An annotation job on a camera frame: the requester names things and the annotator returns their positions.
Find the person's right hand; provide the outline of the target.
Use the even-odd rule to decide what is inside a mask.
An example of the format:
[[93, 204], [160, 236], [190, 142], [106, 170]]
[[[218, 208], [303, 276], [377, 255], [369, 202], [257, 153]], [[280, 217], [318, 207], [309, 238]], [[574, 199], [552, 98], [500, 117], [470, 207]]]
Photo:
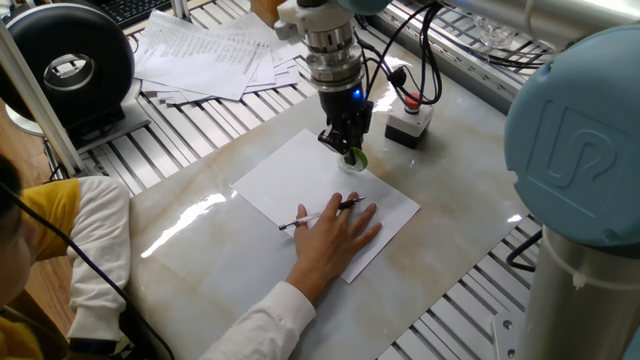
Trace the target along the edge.
[[320, 297], [382, 228], [381, 223], [369, 227], [377, 212], [375, 204], [368, 205], [352, 220], [353, 210], [340, 210], [341, 203], [342, 195], [334, 193], [311, 228], [300, 225], [294, 232], [297, 259], [286, 282], [310, 302]]

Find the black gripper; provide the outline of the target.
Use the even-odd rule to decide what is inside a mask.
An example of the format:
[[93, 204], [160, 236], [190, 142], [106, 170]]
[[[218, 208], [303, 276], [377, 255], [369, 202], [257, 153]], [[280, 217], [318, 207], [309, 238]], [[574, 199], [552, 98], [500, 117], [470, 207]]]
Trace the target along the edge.
[[364, 135], [369, 131], [373, 103], [365, 98], [362, 85], [338, 92], [319, 92], [327, 120], [327, 129], [318, 134], [318, 141], [331, 151], [344, 155], [347, 164], [359, 164]]

